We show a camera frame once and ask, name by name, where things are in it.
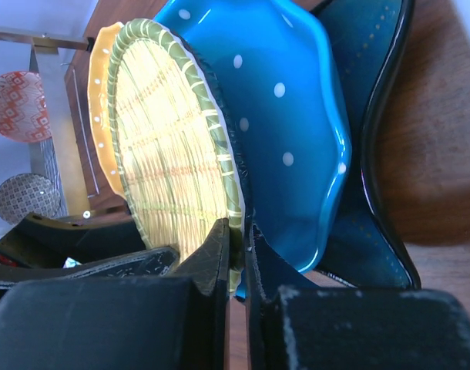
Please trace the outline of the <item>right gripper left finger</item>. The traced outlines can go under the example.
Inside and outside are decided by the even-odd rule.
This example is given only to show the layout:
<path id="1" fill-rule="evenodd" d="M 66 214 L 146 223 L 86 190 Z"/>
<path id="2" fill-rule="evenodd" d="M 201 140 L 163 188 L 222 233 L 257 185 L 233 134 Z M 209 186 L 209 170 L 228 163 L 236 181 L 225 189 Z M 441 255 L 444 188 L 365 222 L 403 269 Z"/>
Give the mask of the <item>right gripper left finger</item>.
<path id="1" fill-rule="evenodd" d="M 65 269 L 0 265 L 0 369 L 225 369 L 230 228 Z"/>

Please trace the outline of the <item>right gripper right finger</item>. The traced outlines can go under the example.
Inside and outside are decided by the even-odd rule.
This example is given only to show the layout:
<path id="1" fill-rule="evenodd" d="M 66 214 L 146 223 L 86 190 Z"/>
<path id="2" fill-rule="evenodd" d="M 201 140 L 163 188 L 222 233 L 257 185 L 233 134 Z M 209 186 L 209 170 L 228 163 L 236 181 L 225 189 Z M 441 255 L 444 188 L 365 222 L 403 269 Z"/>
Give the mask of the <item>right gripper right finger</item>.
<path id="1" fill-rule="evenodd" d="M 470 318 L 444 291 L 323 288 L 253 227 L 245 239 L 252 369 L 470 369 Z"/>

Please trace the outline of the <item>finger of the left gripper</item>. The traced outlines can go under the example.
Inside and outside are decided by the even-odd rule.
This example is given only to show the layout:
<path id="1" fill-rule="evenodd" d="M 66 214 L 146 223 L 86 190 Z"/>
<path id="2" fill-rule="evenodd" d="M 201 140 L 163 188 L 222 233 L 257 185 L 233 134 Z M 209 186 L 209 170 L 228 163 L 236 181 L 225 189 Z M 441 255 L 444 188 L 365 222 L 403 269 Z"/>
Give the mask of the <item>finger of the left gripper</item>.
<path id="1" fill-rule="evenodd" d="M 70 224 L 30 213 L 0 239 L 0 281 L 92 276 L 163 276 L 179 259 L 166 245 L 146 249 L 133 221 Z"/>

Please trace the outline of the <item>yellow woven pattern plate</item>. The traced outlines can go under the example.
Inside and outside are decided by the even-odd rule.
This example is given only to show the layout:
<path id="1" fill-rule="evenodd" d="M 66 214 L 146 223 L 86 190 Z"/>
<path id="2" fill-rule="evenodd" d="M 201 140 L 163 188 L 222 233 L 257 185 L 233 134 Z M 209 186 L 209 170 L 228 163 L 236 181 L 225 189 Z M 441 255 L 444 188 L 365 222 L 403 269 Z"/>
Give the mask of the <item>yellow woven pattern plate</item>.
<path id="1" fill-rule="evenodd" d="M 183 39 L 146 18 L 123 25 L 106 90 L 112 145 L 136 228 L 180 260 L 225 219 L 229 292 L 240 286 L 252 224 L 250 182 L 216 74 Z"/>

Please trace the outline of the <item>bright blue dotted plate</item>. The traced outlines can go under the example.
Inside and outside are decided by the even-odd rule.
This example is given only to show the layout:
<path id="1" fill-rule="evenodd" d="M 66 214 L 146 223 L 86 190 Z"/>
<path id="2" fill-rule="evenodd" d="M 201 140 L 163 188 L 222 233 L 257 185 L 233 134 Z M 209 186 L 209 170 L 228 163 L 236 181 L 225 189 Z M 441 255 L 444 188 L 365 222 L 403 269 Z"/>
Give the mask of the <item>bright blue dotted plate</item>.
<path id="1" fill-rule="evenodd" d="M 324 256 L 352 154 L 325 28 L 292 1 L 169 1 L 156 20 L 218 78 L 257 229 L 291 267 L 312 270 Z"/>

